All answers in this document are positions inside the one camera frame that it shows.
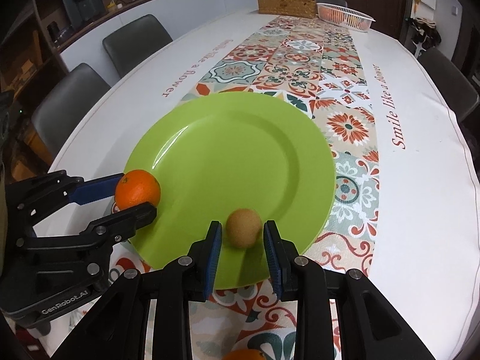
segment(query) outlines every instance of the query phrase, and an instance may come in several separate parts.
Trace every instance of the white basket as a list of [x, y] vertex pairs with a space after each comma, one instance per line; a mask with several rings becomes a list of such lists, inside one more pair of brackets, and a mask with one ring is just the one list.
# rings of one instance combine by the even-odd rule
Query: white basket
[[317, 3], [318, 17], [327, 23], [366, 32], [375, 21], [371, 16], [340, 5]]

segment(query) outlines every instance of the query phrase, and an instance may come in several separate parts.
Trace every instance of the kiwi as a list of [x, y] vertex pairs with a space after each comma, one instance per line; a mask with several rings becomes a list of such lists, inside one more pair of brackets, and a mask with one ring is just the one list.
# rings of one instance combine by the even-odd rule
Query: kiwi
[[262, 229], [260, 215], [248, 208], [232, 212], [226, 220], [226, 234], [230, 243], [237, 248], [251, 248]]

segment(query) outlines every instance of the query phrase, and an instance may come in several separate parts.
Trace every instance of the green plate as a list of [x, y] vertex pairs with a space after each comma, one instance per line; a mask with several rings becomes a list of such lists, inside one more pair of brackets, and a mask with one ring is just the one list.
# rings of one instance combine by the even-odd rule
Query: green plate
[[[280, 235], [306, 251], [330, 213], [335, 167], [327, 141], [300, 110], [259, 93], [217, 93], [162, 117], [140, 139], [125, 172], [145, 169], [162, 196], [152, 225], [131, 243], [153, 268], [186, 255], [210, 222], [238, 208], [273, 219]], [[223, 237], [215, 288], [269, 277], [263, 242], [236, 249]]]

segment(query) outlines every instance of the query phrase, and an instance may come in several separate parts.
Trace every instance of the wall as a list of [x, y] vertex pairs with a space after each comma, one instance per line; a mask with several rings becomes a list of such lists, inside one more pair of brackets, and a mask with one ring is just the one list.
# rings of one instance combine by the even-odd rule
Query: wall
[[175, 40], [217, 17], [241, 9], [258, 9], [257, 0], [151, 0], [122, 12], [88, 32], [67, 47], [61, 57], [69, 71], [85, 62], [113, 86], [120, 77], [103, 48], [102, 40], [118, 28], [141, 16], [152, 14]]
[[[456, 16], [452, 15], [453, 7], [458, 8]], [[447, 58], [452, 59], [462, 21], [462, 5], [458, 0], [436, 0], [435, 9], [430, 8], [424, 3], [420, 3], [417, 7], [416, 14], [414, 14], [412, 7], [411, 16], [424, 17], [437, 23], [438, 33], [442, 37], [442, 43], [438, 46], [438, 49]]]

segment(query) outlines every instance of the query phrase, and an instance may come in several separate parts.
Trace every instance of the metal bolt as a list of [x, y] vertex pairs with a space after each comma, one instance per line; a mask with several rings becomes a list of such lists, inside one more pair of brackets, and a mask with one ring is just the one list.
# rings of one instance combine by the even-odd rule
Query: metal bolt
[[297, 264], [297, 266], [305, 266], [308, 264], [308, 258], [306, 257], [303, 257], [303, 256], [297, 256], [295, 257], [295, 263]]
[[193, 260], [189, 256], [183, 256], [178, 259], [178, 263], [181, 266], [189, 266]]
[[98, 264], [91, 262], [87, 266], [87, 272], [91, 275], [96, 275], [98, 272], [100, 272], [100, 267], [98, 266]]
[[95, 233], [97, 233], [99, 236], [102, 234], [105, 234], [106, 231], [107, 231], [107, 228], [105, 226], [97, 226], [95, 228]]
[[126, 279], [133, 279], [137, 275], [138, 271], [136, 269], [130, 268], [127, 269], [123, 275]]
[[352, 279], [358, 280], [358, 279], [362, 278], [363, 273], [360, 269], [350, 269], [349, 270], [349, 276]]

